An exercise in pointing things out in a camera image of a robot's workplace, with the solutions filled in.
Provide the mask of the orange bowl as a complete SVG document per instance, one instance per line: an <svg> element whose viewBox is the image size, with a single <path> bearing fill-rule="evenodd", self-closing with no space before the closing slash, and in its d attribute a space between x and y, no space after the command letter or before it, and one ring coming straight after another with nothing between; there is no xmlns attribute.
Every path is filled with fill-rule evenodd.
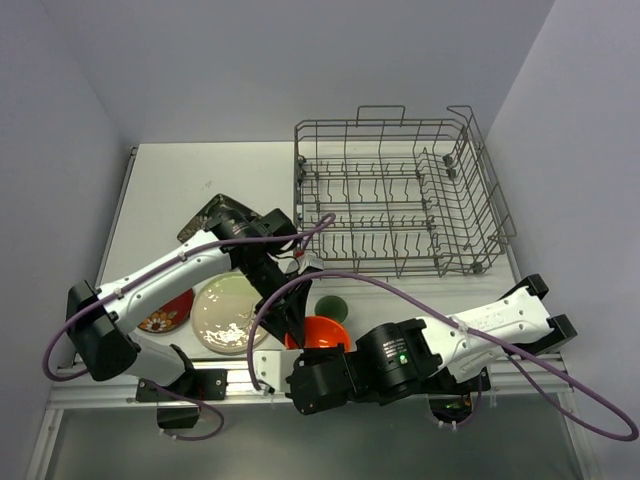
<svg viewBox="0 0 640 480"><path fill-rule="evenodd" d="M338 322L323 316L305 318L305 338L298 344L289 334L284 345L288 350L303 348L334 348L342 345L346 352L351 350L351 339L346 329Z"/></svg>

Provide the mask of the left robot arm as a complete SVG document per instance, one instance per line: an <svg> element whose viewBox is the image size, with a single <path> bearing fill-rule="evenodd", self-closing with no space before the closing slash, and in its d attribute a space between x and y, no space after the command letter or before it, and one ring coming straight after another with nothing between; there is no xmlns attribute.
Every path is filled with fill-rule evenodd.
<svg viewBox="0 0 640 480"><path fill-rule="evenodd" d="M189 240L148 266L100 287L86 281L72 286L66 333L86 374L97 382L132 375L158 384L172 399L187 397L196 382L192 361L174 344L136 337L138 325L196 284L233 270L267 300L294 278L281 270L276 256L308 236L279 209L259 215L221 207Z"/></svg>

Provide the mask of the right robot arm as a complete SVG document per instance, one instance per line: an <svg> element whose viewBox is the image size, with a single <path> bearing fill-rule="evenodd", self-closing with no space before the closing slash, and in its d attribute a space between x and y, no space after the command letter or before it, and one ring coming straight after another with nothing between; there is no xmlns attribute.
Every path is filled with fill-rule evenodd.
<svg viewBox="0 0 640 480"><path fill-rule="evenodd" d="M530 361L577 335L565 315L543 304L540 275L525 277L493 303L444 316L425 316L375 327L354 351L330 348L247 350L255 389L284 393L310 415L348 402L388 405L412 395L465 395L489 390L483 375L501 356Z"/></svg>

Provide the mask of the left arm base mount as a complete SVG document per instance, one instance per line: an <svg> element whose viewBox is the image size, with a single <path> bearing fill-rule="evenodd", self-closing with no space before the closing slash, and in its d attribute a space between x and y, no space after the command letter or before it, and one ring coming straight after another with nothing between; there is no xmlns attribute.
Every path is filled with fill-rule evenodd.
<svg viewBox="0 0 640 480"><path fill-rule="evenodd" d="M224 400L228 372L226 369L196 369L187 371L184 377L165 387L169 394L157 389L148 380L139 380L135 400L138 403L166 403L179 401L175 394L190 400ZM156 421L165 430L193 428L200 419L202 407L190 404L186 407L158 407Z"/></svg>

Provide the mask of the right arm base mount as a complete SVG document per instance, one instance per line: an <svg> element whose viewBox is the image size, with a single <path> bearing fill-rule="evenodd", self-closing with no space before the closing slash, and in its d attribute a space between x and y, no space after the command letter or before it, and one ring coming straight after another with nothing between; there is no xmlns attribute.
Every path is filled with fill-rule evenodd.
<svg viewBox="0 0 640 480"><path fill-rule="evenodd" d="M440 430L457 432L478 414L483 398L491 389L487 368L457 385L451 392L429 395L427 419Z"/></svg>

